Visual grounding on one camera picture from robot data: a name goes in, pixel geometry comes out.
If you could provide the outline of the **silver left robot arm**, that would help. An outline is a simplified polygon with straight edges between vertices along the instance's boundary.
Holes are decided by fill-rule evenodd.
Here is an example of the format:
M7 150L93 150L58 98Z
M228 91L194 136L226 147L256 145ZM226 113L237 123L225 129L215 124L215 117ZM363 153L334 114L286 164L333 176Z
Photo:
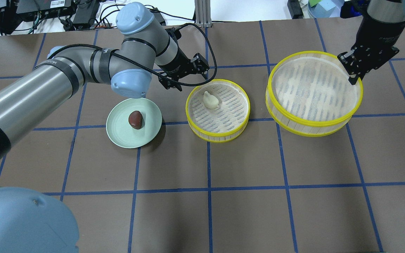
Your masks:
M139 2L124 5L116 26L122 47L73 44L54 48L31 73L0 91L0 161L24 136L86 83L110 85L130 100L142 101L152 75L166 89L181 91L190 74L204 75L209 64L179 48L178 28L165 29ZM0 187L0 253L77 253L77 221L54 197L19 187Z

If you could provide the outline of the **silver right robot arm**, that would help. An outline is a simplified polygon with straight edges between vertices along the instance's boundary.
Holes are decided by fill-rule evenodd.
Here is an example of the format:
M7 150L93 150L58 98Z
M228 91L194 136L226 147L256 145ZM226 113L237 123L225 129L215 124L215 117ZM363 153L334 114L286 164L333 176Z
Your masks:
M390 61L399 49L395 47L405 29L405 0L349 0L341 8L341 17L348 19L352 12L362 16L355 43L337 58L355 85L371 70Z

